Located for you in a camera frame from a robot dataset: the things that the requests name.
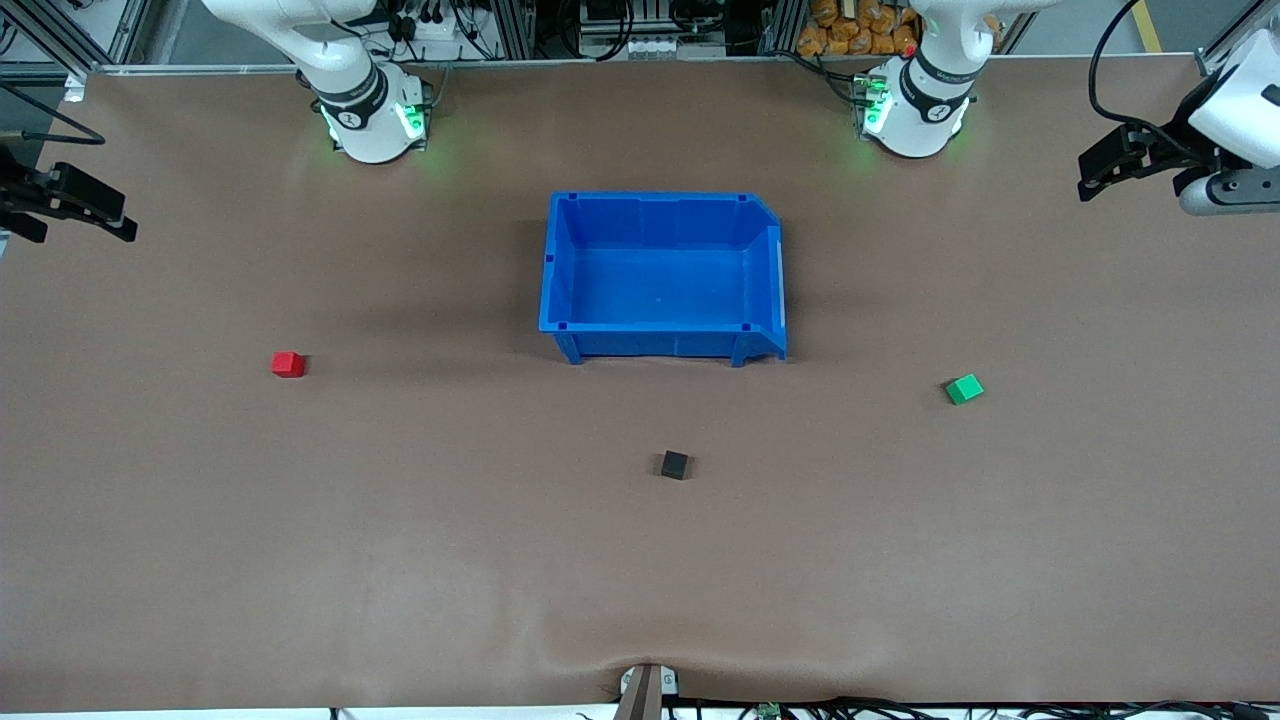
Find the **brown table surface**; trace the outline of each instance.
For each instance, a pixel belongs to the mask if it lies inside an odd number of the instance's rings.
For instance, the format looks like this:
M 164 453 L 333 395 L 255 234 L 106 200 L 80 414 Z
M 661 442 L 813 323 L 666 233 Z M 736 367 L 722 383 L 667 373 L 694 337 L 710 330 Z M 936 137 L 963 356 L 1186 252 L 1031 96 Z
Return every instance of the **brown table surface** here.
M 591 702 L 637 661 L 687 696 L 1280 696 L 1280 223 L 1167 177 L 1080 204 L 1084 68 L 993 63 L 924 161 L 787 64 L 460 72 L 388 167 L 289 77 L 93 78 L 108 145 L 45 161 L 142 229 L 0 264 L 0 708 Z M 1156 119 L 1194 83 L 1105 78 Z M 792 359 L 564 363 L 547 199 L 603 188 L 759 193 Z

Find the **metal frame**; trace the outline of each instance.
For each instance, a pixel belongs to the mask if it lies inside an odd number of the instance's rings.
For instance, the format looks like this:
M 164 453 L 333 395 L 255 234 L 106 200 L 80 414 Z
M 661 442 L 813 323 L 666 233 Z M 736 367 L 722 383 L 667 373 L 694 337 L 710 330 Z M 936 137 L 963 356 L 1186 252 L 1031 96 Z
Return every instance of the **metal frame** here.
M 662 669 L 640 665 L 631 670 L 627 689 L 613 720 L 662 720 Z
M 124 5 L 124 14 L 115 27 L 115 36 L 106 54 L 113 63 L 128 61 L 129 54 L 137 46 L 142 23 L 147 17 L 147 10 L 152 6 L 152 0 L 128 0 Z
M 1240 10 L 1231 24 L 1226 26 L 1198 55 L 1203 58 L 1208 69 L 1216 69 L 1235 47 L 1235 44 L 1254 29 L 1270 23 L 1280 23 L 1280 0 L 1254 0 L 1254 3 Z
M 1014 49 L 1018 47 L 1018 44 L 1027 36 L 1027 31 L 1032 27 L 1032 23 L 1036 22 L 1038 15 L 1039 13 L 1019 13 L 1018 18 L 1015 18 L 1009 28 L 1005 29 L 1005 41 L 1000 45 L 1000 50 L 996 54 L 1012 55 Z
M 298 72 L 297 65 L 102 65 L 99 68 L 105 76 L 140 76 L 140 77 L 173 77 L 173 76 L 292 76 Z
M 73 76 L 83 79 L 110 61 L 106 53 L 49 0 L 0 0 L 0 13 Z
M 493 0 L 493 14 L 498 22 L 503 58 L 532 60 L 534 9 L 522 0 Z
M 762 50 L 795 50 L 800 31 L 809 19 L 808 0 L 778 0 L 773 17 L 764 24 L 760 37 Z

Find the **black cable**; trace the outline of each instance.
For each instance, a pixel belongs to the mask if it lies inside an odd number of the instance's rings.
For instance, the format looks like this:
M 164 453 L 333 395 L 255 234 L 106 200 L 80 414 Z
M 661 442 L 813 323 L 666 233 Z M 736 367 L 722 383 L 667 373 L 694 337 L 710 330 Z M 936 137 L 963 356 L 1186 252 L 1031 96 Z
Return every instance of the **black cable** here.
M 568 10 L 576 6 L 577 3 L 579 0 L 561 0 L 561 4 L 556 10 L 556 31 L 559 33 L 561 44 L 564 45 L 564 50 L 567 50 L 570 55 L 580 60 L 591 59 L 596 63 L 612 60 L 618 55 L 618 53 L 622 53 L 622 50 L 626 49 L 627 42 L 631 41 L 631 33 L 635 29 L 636 23 L 635 6 L 631 5 L 631 0 L 616 1 L 614 6 L 618 13 L 618 36 L 613 40 L 613 45 L 609 46 L 609 50 L 603 55 L 598 58 L 589 58 L 582 54 L 576 42 L 570 42 L 568 40 L 568 28 L 572 27 L 575 22 L 581 24 L 581 20 L 577 18 L 568 18 L 570 22 L 566 22 Z
M 361 33 L 358 33 L 358 32 L 356 32 L 356 31 L 351 29 L 349 27 L 347 27 L 347 26 L 344 26 L 344 24 L 339 23 L 338 20 L 335 20 L 335 19 L 333 19 L 333 18 L 329 18 L 329 24 L 332 24 L 333 27 L 335 27 L 335 28 L 340 29 L 342 32 L 346 32 L 347 35 L 351 35 L 351 36 L 355 36 L 356 38 L 358 38 L 358 40 L 361 40 L 361 41 L 364 41 L 364 40 L 365 40 L 365 36 L 364 36 L 364 35 L 361 35 Z
M 1211 720 L 1222 720 L 1222 710 L 1217 706 L 1204 707 L 1203 705 L 1197 705 L 1194 702 L 1184 702 L 1179 700 L 1166 700 L 1162 702 L 1156 702 L 1151 705 L 1138 706 L 1128 712 L 1121 712 L 1119 715 L 1107 714 L 1106 717 L 1110 720 L 1126 720 L 1134 715 L 1140 715 L 1143 712 L 1151 712 L 1153 710 L 1175 710 L 1179 712 L 1194 712 L 1197 715 L 1203 715 Z
M 723 6 L 721 8 L 721 14 L 718 18 L 713 19 L 709 23 L 699 24 L 698 20 L 695 19 L 696 15 L 694 15 L 692 4 L 694 4 L 692 0 L 671 0 L 671 4 L 668 5 L 667 9 L 667 19 L 669 19 L 673 26 L 680 28 L 681 32 L 690 32 L 694 35 L 700 35 L 704 32 L 716 32 L 717 29 L 724 27 Z M 685 8 L 689 9 L 687 20 L 680 17 L 680 13 Z
M 44 142 L 65 142 L 68 145 L 104 145 L 106 142 L 106 138 L 102 137 L 101 135 L 99 135 L 97 131 L 90 129 L 88 127 L 84 127 L 81 123 L 78 123 L 78 122 L 68 118 L 67 115 L 59 113 L 58 110 L 50 108 L 49 105 L 45 105 L 40 100 L 36 100 L 35 97 L 32 97 L 32 96 L 27 95 L 26 92 L 18 90 L 13 85 L 10 85 L 8 81 L 0 79 L 0 88 L 5 90 L 6 92 L 9 92 L 10 95 L 18 97 L 19 100 L 27 102 L 32 108 L 42 110 L 42 111 L 47 113 L 49 115 L 51 115 L 54 118 L 58 118 L 59 120 L 61 120 L 61 122 L 72 126 L 73 128 L 81 131 L 86 136 L 88 136 L 88 137 L 76 137 L 73 135 L 50 135 L 47 132 L 19 131 L 18 135 L 23 140 L 40 140 L 40 141 L 44 141 Z
M 13 44 L 17 41 L 18 41 L 18 28 L 9 24 L 9 20 L 4 20 L 4 29 L 0 29 L 0 42 L 4 44 L 4 47 L 0 49 L 0 55 L 4 55 L 9 50 L 13 50 Z
M 428 105 L 428 108 L 434 110 L 435 106 L 440 104 L 440 100 L 444 100 L 444 88 L 445 86 L 449 85 L 449 73 L 452 72 L 453 72 L 453 65 L 444 65 L 444 74 L 440 76 L 440 87 L 436 87 L 431 92 L 431 102 Z
M 800 55 L 796 55 L 795 53 L 792 53 L 790 50 L 765 50 L 764 55 L 765 56 L 787 58 L 787 59 L 795 61 L 795 64 L 800 65 L 801 68 L 804 68 L 804 69 L 806 69 L 810 73 L 814 73 L 817 76 L 829 76 L 829 77 L 832 77 L 835 79 L 838 79 L 838 81 L 842 81 L 842 82 L 854 82 L 854 76 L 851 76 L 851 74 L 837 73 L 836 70 L 828 70 L 828 69 L 823 68 L 822 67 L 822 60 L 819 58 L 814 58 L 814 60 L 817 60 L 817 64 L 815 64 L 815 63 L 810 63 L 809 60 L 805 60 L 804 58 L 801 58 Z
M 1089 105 L 1093 106 L 1094 113 L 1102 115 L 1108 120 L 1115 120 L 1117 123 L 1132 123 L 1138 127 L 1142 127 L 1143 129 L 1151 132 L 1156 137 L 1160 137 L 1161 140 L 1171 145 L 1174 150 L 1178 150 L 1178 152 L 1184 158 L 1194 160 L 1197 163 L 1208 164 L 1199 155 L 1193 152 L 1181 142 L 1178 142 L 1176 140 L 1170 137 L 1169 133 L 1156 127 L 1153 123 L 1144 120 L 1142 118 L 1135 118 L 1133 115 L 1112 113 L 1111 110 L 1103 108 L 1101 102 L 1098 102 L 1098 60 L 1102 59 L 1102 50 L 1103 47 L 1106 47 L 1107 41 L 1111 40 L 1111 35 L 1115 33 L 1117 27 L 1120 27 L 1120 22 L 1124 20 L 1124 17 L 1129 14 L 1129 10 L 1133 10 L 1134 5 L 1137 5 L 1140 1 L 1142 0 L 1128 0 L 1128 3 L 1125 3 L 1124 6 L 1120 8 L 1120 12 L 1116 13 L 1116 17 L 1111 18 L 1111 23 L 1107 24 L 1107 28 L 1102 31 L 1102 37 L 1098 38 L 1097 47 L 1093 49 L 1093 56 L 1089 59 Z
M 854 717 L 859 712 L 873 712 L 884 717 L 886 720 L 902 720 L 893 712 L 901 712 L 913 717 L 914 720 L 940 720 L 928 712 L 922 712 L 901 702 L 895 702 L 892 700 L 877 698 L 877 697 L 838 697 L 828 703 L 829 706 L 841 706 L 845 708 L 844 715 L 847 717 Z
M 822 67 L 822 58 L 814 58 L 814 60 L 818 61 L 818 69 L 822 70 L 822 77 L 827 78 L 827 87 L 829 87 L 831 91 L 836 94 L 836 97 L 840 97 L 841 100 L 849 102 L 850 105 L 858 105 L 859 104 L 858 100 L 854 100 L 854 96 L 851 94 L 840 90 L 840 86 L 836 85 L 836 79 L 832 77 L 832 73 L 827 70 L 827 68 Z
M 471 9 L 470 28 L 463 27 L 462 13 L 458 10 L 458 4 L 456 3 L 456 0 L 449 0 L 449 8 L 453 9 L 453 17 L 457 18 L 458 20 L 458 31 L 462 33 L 462 37 L 465 37 L 466 41 L 471 44 L 471 47 L 475 47 L 476 53 L 479 53 L 480 56 L 484 58 L 485 60 L 497 60 L 498 56 L 489 51 L 488 42 L 485 42 L 484 47 L 476 44 L 476 38 L 479 37 L 484 40 L 484 36 L 480 33 L 480 26 L 476 23 L 475 8 Z
M 1082 710 L 1071 710 L 1068 707 L 1062 707 L 1061 705 L 1041 703 L 1041 705 L 1033 705 L 1019 714 L 1020 717 L 1027 717 L 1027 719 L 1036 717 L 1038 715 L 1047 715 L 1050 717 L 1056 717 L 1057 720 L 1087 720 L 1091 717 L 1097 719 L 1098 710 L 1092 708 L 1092 712 L 1089 712 L 1088 706 L 1085 706 L 1085 708 Z

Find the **green led light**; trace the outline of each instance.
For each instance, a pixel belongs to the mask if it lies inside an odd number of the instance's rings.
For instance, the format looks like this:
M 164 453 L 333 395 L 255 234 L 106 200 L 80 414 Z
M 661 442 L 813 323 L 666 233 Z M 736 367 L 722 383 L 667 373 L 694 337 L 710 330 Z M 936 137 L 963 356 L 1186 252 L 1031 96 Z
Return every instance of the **green led light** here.
M 892 99 L 893 95 L 886 90 L 879 100 L 867 109 L 867 124 L 863 128 L 865 132 L 874 133 L 884 129 L 884 119 L 888 118 L 888 111 L 893 109 Z
M 338 142 L 338 131 L 333 127 L 333 118 L 329 117 L 329 110 L 320 108 L 320 117 L 324 118 L 324 124 L 329 128 L 329 137 L 332 137 L 334 142 Z
M 401 105 L 396 104 L 396 114 L 399 115 L 401 124 L 404 126 L 404 133 L 410 137 L 417 138 L 422 137 L 422 110 L 416 105 Z

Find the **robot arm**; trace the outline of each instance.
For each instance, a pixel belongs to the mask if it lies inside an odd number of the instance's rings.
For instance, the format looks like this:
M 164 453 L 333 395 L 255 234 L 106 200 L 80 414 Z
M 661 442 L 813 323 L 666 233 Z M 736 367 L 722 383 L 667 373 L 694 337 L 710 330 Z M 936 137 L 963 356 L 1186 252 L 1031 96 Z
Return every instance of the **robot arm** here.
M 314 40 L 300 28 L 352 20 L 376 0 L 204 0 L 218 19 L 247 29 L 298 65 L 320 99 L 329 133 L 362 163 L 385 163 L 426 138 L 422 81 L 375 63 L 360 38 Z
M 1043 10 L 1061 0 L 913 0 L 924 18 L 915 54 L 872 70 L 883 76 L 887 100 L 863 118 L 865 135 L 906 158 L 927 158 L 960 132 L 969 90 L 991 58 L 992 13 Z
M 1124 122 L 1079 158 L 1080 200 L 1170 169 L 1192 215 L 1280 211 L 1280 36 L 1277 14 L 1152 128 Z

